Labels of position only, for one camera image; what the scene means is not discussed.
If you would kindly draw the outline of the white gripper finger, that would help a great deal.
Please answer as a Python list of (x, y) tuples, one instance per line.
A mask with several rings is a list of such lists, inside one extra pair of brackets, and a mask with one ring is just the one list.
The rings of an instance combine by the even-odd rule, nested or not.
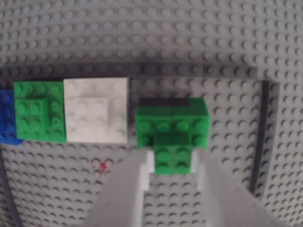
[(193, 151), (191, 162), (209, 227), (284, 226), (210, 153)]
[(141, 227), (144, 193), (155, 172), (153, 151), (134, 151), (115, 166), (87, 217), (89, 227)]

